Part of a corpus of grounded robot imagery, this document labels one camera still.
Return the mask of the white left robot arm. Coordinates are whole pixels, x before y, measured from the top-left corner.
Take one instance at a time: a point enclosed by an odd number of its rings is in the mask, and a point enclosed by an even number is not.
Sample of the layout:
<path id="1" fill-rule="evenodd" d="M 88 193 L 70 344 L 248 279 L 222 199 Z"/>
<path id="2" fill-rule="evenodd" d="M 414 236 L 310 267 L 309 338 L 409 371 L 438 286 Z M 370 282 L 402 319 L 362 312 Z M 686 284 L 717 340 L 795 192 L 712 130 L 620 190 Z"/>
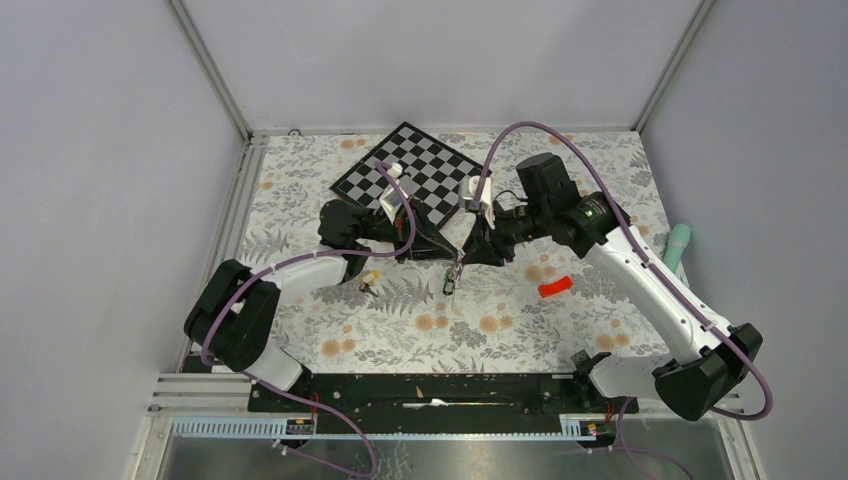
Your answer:
<path id="1" fill-rule="evenodd" d="M 200 345 L 206 364 L 220 362 L 263 381 L 282 408 L 301 409 L 310 397 L 311 387 L 301 377 L 307 369 L 270 341 L 278 305 L 359 278 L 368 258 L 377 255 L 365 246 L 367 240 L 391 243 L 388 255 L 399 262 L 456 259 L 457 249 L 426 212 L 417 200 L 394 217 L 344 200 L 325 203 L 313 251 L 258 272 L 235 259 L 221 263 L 185 321 L 186 336 Z"/>

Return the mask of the black and silver chessboard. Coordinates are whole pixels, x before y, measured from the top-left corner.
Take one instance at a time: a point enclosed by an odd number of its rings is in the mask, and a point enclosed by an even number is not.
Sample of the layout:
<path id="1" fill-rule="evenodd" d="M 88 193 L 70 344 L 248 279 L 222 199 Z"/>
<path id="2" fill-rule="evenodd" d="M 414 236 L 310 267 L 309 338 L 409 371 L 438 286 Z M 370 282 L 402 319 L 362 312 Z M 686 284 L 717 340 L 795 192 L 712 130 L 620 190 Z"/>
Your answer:
<path id="1" fill-rule="evenodd" d="M 413 196 L 429 208 L 428 219 L 442 228 L 459 209 L 457 189 L 482 165 L 432 135 L 404 122 L 342 174 L 330 190 L 344 200 L 373 209 L 388 186 L 374 167 L 377 161 L 398 163 L 415 186 Z"/>

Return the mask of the aluminium frame rails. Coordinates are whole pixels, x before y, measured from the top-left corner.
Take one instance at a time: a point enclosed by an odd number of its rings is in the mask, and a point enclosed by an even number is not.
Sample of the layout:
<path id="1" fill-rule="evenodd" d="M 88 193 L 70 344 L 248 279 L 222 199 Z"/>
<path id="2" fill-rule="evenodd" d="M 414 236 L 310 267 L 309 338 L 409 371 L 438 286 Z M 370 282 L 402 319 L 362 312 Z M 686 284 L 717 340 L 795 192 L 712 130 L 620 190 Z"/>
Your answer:
<path id="1" fill-rule="evenodd" d="M 235 99 L 231 89 L 227 85 L 227 82 L 216 64 L 207 43 L 203 39 L 200 29 L 196 25 L 186 2 L 164 2 L 174 17 L 177 27 L 183 34 L 184 40 L 187 42 L 187 45 L 194 55 L 202 73 L 205 75 L 213 94 L 223 107 L 224 113 L 233 124 L 242 143 L 240 160 L 233 173 L 233 179 L 231 182 L 232 185 L 228 187 L 227 201 L 221 220 L 219 221 L 220 225 L 216 227 L 217 233 L 215 234 L 213 248 L 210 253 L 210 259 L 207 261 L 208 265 L 206 267 L 206 273 L 203 275 L 203 280 L 205 282 L 208 278 L 211 278 L 212 267 L 214 267 L 219 260 L 223 260 L 227 255 L 237 252 L 239 242 L 236 240 L 239 240 L 244 233 L 246 225 L 245 222 L 247 221 L 247 207 L 245 206 L 242 208 L 240 206 L 240 202 L 242 197 L 247 194 L 242 195 L 243 192 L 239 189 L 243 190 L 242 187 L 247 188 L 247 193 L 251 195 L 255 190 L 253 183 L 251 183 L 250 186 L 247 186 L 247 183 L 249 183 L 247 182 L 248 174 L 243 173 L 243 171 L 247 172 L 250 168 L 253 168 L 253 166 L 258 168 L 258 160 L 254 161 L 255 159 L 253 157 L 259 155 L 257 152 L 259 152 L 260 147 L 256 146 L 258 145 L 257 142 L 259 140 L 254 141 L 254 139 L 277 134 L 260 134 L 258 133 L 259 130 L 249 126 L 249 122 L 243 115 L 241 107 L 238 106 L 238 101 Z M 658 108 L 660 100 L 663 95 L 665 95 L 666 90 L 670 88 L 674 76 L 676 75 L 679 67 L 682 65 L 681 62 L 683 62 L 686 55 L 689 53 L 690 47 L 694 44 L 697 36 L 706 24 L 709 15 L 712 13 L 718 2 L 719 1 L 699 1 L 695 9 L 695 13 L 688 21 L 688 24 L 684 29 L 684 33 L 677 42 L 669 60 L 666 62 L 666 65 L 663 67 L 662 73 L 656 85 L 653 87 L 648 96 L 648 100 L 637 116 L 635 123 L 633 123 L 631 127 L 628 127 L 631 131 L 642 133 L 648 126 L 651 115 L 655 113 L 655 110 Z M 530 121 L 521 121 L 512 126 L 505 127 L 505 129 L 493 141 L 487 153 L 487 157 L 483 162 L 484 174 L 489 172 L 487 169 L 489 168 L 490 163 L 495 159 L 495 154 L 503 140 L 509 134 L 520 128 L 534 128 L 550 134 L 553 134 L 555 130 L 557 132 L 560 130 L 559 127 L 548 127 L 539 122 L 533 123 Z M 746 422 L 764 419 L 771 413 L 774 406 L 774 395 L 772 389 L 762 372 L 757 367 L 753 366 L 753 360 L 751 360 L 751 365 L 749 365 L 749 367 L 751 367 L 751 375 L 760 385 L 764 394 L 764 405 L 761 411 L 757 413 L 743 414 L 724 411 L 716 407 L 717 410 L 714 410 L 714 413 Z"/>

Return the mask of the floral table mat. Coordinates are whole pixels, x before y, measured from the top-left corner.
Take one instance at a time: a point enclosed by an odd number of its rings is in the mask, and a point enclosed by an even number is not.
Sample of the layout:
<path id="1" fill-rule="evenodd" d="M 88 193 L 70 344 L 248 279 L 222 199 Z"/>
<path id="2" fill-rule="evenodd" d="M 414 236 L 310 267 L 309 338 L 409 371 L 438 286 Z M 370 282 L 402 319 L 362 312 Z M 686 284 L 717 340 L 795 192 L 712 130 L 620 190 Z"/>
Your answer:
<path id="1" fill-rule="evenodd" d="M 371 135 L 275 136 L 263 149 L 240 261 L 261 269 L 318 242 L 330 186 L 380 141 Z M 667 348 L 614 284 L 549 239 L 520 245 L 502 268 L 467 267 L 455 304 L 446 264 L 373 258 L 378 298 L 351 281 L 283 300 L 272 345 L 320 373 L 565 372 L 572 356 L 653 356 Z M 537 287 L 570 276 L 570 290 Z"/>

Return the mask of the red key tag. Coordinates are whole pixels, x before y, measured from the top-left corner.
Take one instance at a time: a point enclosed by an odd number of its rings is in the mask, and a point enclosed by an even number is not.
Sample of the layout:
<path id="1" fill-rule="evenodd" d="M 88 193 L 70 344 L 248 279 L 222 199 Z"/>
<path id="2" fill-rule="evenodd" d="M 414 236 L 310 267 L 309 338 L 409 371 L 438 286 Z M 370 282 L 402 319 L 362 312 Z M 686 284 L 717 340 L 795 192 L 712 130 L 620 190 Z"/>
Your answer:
<path id="1" fill-rule="evenodd" d="M 566 275 L 556 281 L 539 285 L 537 291 L 541 298 L 549 298 L 570 290 L 572 286 L 571 277 Z"/>

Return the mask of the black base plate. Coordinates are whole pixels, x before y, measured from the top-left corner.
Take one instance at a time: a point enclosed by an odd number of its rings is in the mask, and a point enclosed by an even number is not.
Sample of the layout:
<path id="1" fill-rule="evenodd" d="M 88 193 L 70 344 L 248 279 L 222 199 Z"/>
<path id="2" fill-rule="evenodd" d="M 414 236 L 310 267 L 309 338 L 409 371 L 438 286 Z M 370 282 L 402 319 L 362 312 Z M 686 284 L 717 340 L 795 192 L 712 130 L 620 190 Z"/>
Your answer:
<path id="1" fill-rule="evenodd" d="M 287 399 L 256 385 L 248 410 L 303 414 L 320 434 L 350 433 L 343 420 L 314 406 L 321 403 L 367 435 L 560 434 L 567 418 L 605 422 L 639 410 L 636 401 L 606 399 L 571 374 L 306 374 L 291 392 L 295 398 Z"/>

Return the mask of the grey metal key holder plate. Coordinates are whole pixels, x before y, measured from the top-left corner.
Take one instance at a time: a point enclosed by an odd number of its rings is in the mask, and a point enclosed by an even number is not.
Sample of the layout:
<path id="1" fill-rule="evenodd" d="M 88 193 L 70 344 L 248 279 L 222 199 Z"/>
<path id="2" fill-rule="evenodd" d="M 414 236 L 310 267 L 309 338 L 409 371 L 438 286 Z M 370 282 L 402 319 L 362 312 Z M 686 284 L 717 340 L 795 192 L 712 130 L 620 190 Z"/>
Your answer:
<path id="1" fill-rule="evenodd" d="M 455 292 L 463 272 L 463 265 L 459 258 L 455 259 L 445 271 L 443 278 L 442 293 L 448 298 L 451 307 L 455 304 Z"/>

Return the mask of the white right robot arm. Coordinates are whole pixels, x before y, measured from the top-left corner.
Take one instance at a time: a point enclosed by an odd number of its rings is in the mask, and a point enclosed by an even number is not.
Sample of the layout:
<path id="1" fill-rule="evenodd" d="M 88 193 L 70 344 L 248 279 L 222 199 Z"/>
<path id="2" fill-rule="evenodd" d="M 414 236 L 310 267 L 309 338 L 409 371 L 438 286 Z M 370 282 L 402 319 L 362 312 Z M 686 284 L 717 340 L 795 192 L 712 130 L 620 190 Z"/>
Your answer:
<path id="1" fill-rule="evenodd" d="M 492 182 L 464 179 L 461 205 L 479 202 L 462 249 L 465 265 L 501 267 L 519 244 L 550 238 L 588 262 L 651 323 L 668 349 L 652 357 L 598 354 L 577 363 L 587 374 L 573 386 L 575 402 L 597 412 L 615 397 L 661 400 L 696 421 L 747 376 L 763 337 L 755 326 L 733 325 L 708 307 L 644 242 L 623 210 L 596 191 L 583 195 L 562 159 L 532 156 L 516 168 L 526 200 L 509 210 L 494 199 Z"/>

